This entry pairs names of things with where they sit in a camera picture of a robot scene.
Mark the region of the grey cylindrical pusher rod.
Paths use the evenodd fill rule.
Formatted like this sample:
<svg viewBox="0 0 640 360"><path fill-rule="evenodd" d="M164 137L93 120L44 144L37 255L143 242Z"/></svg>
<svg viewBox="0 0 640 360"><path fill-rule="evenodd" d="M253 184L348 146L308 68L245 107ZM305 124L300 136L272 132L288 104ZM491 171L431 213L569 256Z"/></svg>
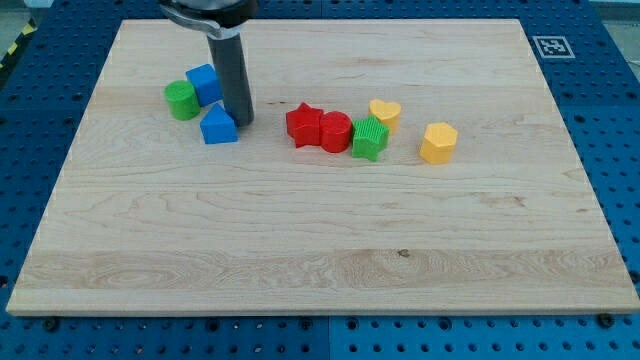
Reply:
<svg viewBox="0 0 640 360"><path fill-rule="evenodd" d="M207 41L225 111L237 127L248 126L254 120L254 108L241 36L237 34L226 39L216 39L208 35Z"/></svg>

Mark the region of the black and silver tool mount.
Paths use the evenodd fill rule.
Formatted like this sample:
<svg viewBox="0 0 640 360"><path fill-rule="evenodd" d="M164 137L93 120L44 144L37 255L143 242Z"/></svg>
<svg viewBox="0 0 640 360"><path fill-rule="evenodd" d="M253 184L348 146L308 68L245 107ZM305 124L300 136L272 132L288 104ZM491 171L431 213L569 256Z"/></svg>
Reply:
<svg viewBox="0 0 640 360"><path fill-rule="evenodd" d="M158 0L158 5L175 24L203 32L214 40L238 35L259 9L258 0Z"/></svg>

